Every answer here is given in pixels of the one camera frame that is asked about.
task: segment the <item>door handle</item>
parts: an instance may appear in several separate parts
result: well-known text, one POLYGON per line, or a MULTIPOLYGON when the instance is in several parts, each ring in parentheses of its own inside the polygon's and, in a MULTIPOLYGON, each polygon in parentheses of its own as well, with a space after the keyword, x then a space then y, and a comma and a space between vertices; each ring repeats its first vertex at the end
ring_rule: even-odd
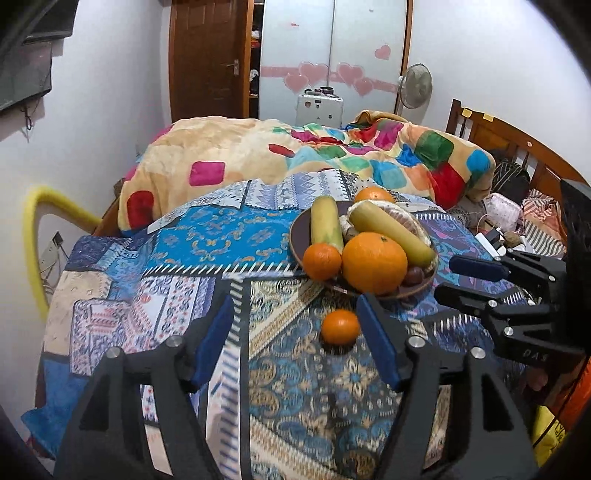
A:
POLYGON ((226 67, 234 67, 234 76, 240 75, 240 62, 238 59, 234 60, 233 63, 227 63, 226 67))

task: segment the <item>screw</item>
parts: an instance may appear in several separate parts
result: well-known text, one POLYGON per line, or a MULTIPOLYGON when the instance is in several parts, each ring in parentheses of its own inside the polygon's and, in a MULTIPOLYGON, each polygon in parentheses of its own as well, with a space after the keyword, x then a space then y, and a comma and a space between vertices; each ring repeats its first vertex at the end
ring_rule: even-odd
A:
POLYGON ((486 352, 479 346, 476 346, 470 350, 470 353, 474 358, 484 358, 486 356, 486 352))
POLYGON ((119 348, 118 346, 112 346, 107 349, 105 355, 107 356, 107 358, 117 358, 119 355, 121 355, 122 351, 123 350, 121 350, 121 348, 119 348))
POLYGON ((408 344, 415 348, 422 348, 425 346, 425 339, 414 335, 408 339, 408 344))
POLYGON ((166 346, 176 348, 183 343, 183 337, 180 335, 173 335, 166 339, 166 346))

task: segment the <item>blanket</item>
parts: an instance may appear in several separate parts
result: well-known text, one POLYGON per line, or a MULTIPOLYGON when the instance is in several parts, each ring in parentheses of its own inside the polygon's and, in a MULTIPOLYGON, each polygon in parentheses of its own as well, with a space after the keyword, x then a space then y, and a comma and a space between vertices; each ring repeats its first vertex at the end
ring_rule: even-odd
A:
POLYGON ((176 207, 221 187, 337 168, 447 209, 464 195, 482 200, 495 168, 491 155, 461 138, 362 112, 345 129, 278 120, 184 119, 154 141, 129 172, 119 200, 119 228, 137 231, 176 207))
MULTIPOLYGON (((243 181, 174 210, 132 238, 86 236, 73 249, 56 288, 41 356, 46 399, 23 420, 52 455, 89 375, 110 346, 155 348, 199 322, 217 295, 232 298, 233 325, 212 379, 191 402, 224 477, 372 478, 401 394, 382 382, 360 336, 352 349, 320 343, 322 318, 354 299, 311 282, 288 246, 292 221, 319 195, 350 200, 359 177, 339 170, 298 173, 278 185, 243 181)), ((512 284, 461 277, 454 254, 489 258, 451 215, 428 200, 417 213, 439 253, 433 287, 443 281, 523 302, 512 284)), ((501 362, 477 318, 441 307, 433 288, 384 307, 393 322, 444 349, 480 346, 511 385, 521 370, 501 362)), ((141 388, 154 465, 170 472, 152 388, 141 388)), ((426 457, 441 455, 450 389, 439 395, 426 457)))

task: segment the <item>brown plate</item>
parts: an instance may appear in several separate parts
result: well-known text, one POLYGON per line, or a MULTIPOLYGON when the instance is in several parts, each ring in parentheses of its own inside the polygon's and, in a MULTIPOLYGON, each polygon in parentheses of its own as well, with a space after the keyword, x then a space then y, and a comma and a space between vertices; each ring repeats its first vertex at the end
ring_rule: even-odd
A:
MULTIPOLYGON (((340 215, 346 215, 347 210, 349 207, 353 205, 353 202, 350 201, 338 201, 336 202, 336 206, 339 210, 340 215)), ((310 239, 310 209, 307 209, 301 212, 296 219, 293 221, 290 227, 290 248, 291 253, 295 257, 296 261, 302 266, 302 258, 304 257, 304 252, 306 248, 308 248, 311 244, 310 239)), ((410 297, 412 295, 416 295, 417 293, 422 292, 426 288, 431 285, 433 281, 433 277, 437 272, 437 266, 433 270, 433 273, 425 278, 420 284, 413 285, 412 287, 404 287, 402 285, 399 286, 398 290, 386 295, 382 295, 379 298, 383 300, 391 300, 391 299, 404 299, 406 297, 410 297)), ((342 293, 345 293, 351 297, 358 297, 361 295, 359 290, 353 288, 349 283, 339 275, 336 278, 331 278, 324 282, 328 288, 332 290, 336 290, 342 293)))

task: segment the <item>wooden bed frame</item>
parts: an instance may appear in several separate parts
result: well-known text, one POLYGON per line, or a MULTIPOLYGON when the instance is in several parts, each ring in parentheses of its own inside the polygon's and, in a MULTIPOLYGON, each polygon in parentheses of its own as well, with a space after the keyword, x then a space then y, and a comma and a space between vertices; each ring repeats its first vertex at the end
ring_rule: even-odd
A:
MULTIPOLYGON (((531 179, 531 188, 537 189, 546 195, 561 201, 560 179, 570 179, 588 184, 583 176, 567 163, 561 156, 550 150, 543 143, 522 132, 516 127, 507 124, 503 120, 494 118, 486 113, 475 112, 462 106, 460 100, 452 102, 452 109, 447 121, 446 132, 456 135, 460 126, 458 137, 464 138, 466 127, 470 135, 466 140, 478 145, 484 150, 494 148, 504 149, 506 156, 513 161, 517 160, 518 151, 525 151, 525 159, 522 164, 526 168, 535 159, 535 173, 531 179)), ((119 199, 117 198, 103 215, 100 225, 96 228, 95 236, 121 236, 117 225, 119 214, 119 199)))

